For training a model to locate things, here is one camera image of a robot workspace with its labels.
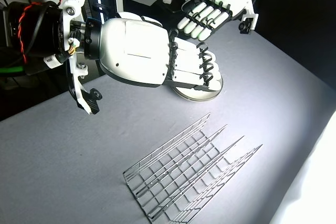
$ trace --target metal frame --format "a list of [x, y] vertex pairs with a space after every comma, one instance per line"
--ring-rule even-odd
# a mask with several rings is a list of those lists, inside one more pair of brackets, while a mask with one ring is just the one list
[[207, 137], [202, 129], [210, 113], [190, 125], [123, 175], [150, 223], [189, 223], [257, 152], [258, 146], [230, 163], [214, 144], [226, 128]]

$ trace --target metal dish rack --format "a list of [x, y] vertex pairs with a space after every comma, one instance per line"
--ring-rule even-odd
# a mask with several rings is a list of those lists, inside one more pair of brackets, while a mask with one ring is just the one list
[[202, 129], [210, 113], [190, 125], [123, 175], [150, 223], [189, 223], [262, 146], [230, 163]]

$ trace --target robotic hand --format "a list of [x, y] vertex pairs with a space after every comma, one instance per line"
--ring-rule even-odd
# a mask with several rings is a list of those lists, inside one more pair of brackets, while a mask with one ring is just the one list
[[[66, 0], [63, 9], [49, 5], [31, 7], [22, 21], [22, 40], [27, 41], [36, 32], [35, 20], [40, 20], [39, 14], [44, 10], [47, 18], [41, 22], [43, 30], [37, 32], [24, 70], [35, 74], [69, 62], [69, 91], [78, 107], [87, 113], [99, 112], [97, 101], [102, 96], [96, 89], [87, 92], [79, 82], [79, 77], [88, 74], [88, 67], [77, 62], [77, 48], [82, 48], [86, 59], [99, 61], [107, 75], [128, 84], [168, 85], [206, 93], [222, 89], [216, 57], [205, 43], [196, 46], [179, 39], [177, 30], [168, 33], [158, 21], [133, 13], [119, 13], [118, 18], [103, 25], [93, 18], [85, 23], [75, 21], [83, 4], [84, 0]], [[13, 2], [3, 10], [8, 48], [19, 48], [16, 27], [26, 6]]]
[[238, 18], [242, 18], [240, 33], [248, 34], [255, 29], [258, 20], [252, 0], [188, 0], [182, 10], [186, 15], [178, 23], [178, 30], [200, 41]]

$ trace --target table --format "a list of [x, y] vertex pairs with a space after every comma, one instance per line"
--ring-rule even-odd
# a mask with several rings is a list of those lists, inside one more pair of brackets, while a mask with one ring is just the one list
[[103, 95], [97, 115], [64, 93], [2, 121], [0, 223], [148, 223], [122, 172], [208, 112], [205, 133], [227, 123], [223, 141], [245, 135], [263, 147], [192, 223], [268, 223], [336, 93], [257, 33], [239, 34], [238, 22], [207, 43], [225, 82], [212, 101], [103, 76], [86, 84]]

